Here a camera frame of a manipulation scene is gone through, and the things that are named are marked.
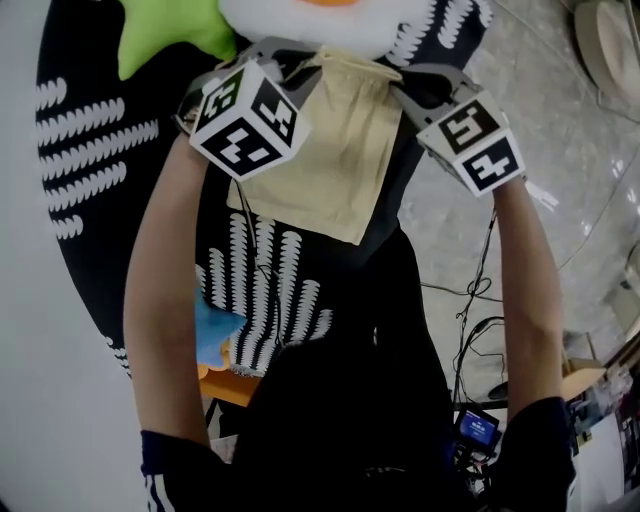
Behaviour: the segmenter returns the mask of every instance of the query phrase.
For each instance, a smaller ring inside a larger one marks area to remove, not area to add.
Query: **marble floor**
[[[640,125],[597,105],[597,90],[574,43],[575,3],[492,1],[495,19],[466,71],[494,95],[512,124],[560,268],[566,328],[590,332],[604,361],[624,337],[603,298],[640,237]],[[431,160],[423,160],[400,212],[423,281],[466,289],[491,210],[491,197],[474,199]],[[499,268],[496,233],[485,272],[493,280],[487,295],[496,298]],[[456,313],[467,298],[423,290],[431,334],[451,383],[459,343]],[[469,326],[501,309],[476,301]],[[501,327],[493,328],[474,346],[481,353],[503,352],[503,334]],[[469,354],[464,365],[469,396],[485,396],[500,382],[501,368],[500,357]]]

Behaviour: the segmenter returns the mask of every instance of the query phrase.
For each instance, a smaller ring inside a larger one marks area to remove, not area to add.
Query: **person's right arm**
[[[509,418],[562,391],[562,296],[540,219],[521,179],[494,192],[502,247]]]

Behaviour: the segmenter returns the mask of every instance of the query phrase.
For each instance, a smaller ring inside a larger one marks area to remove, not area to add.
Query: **device screen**
[[[466,411],[460,422],[460,433],[484,446],[491,446],[495,429],[495,425],[471,411]]]

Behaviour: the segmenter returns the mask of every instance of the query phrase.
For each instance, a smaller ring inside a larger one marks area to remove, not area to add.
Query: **green star pillow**
[[[131,78],[158,52],[192,43],[221,60],[233,59],[233,30],[218,11],[218,0],[120,0],[125,11],[118,49],[120,80]]]

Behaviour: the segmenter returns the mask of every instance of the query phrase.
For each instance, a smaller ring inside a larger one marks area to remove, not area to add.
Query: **fried egg plush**
[[[284,37],[372,60],[393,48],[398,25],[424,6],[425,0],[219,0],[227,22],[251,42]]]

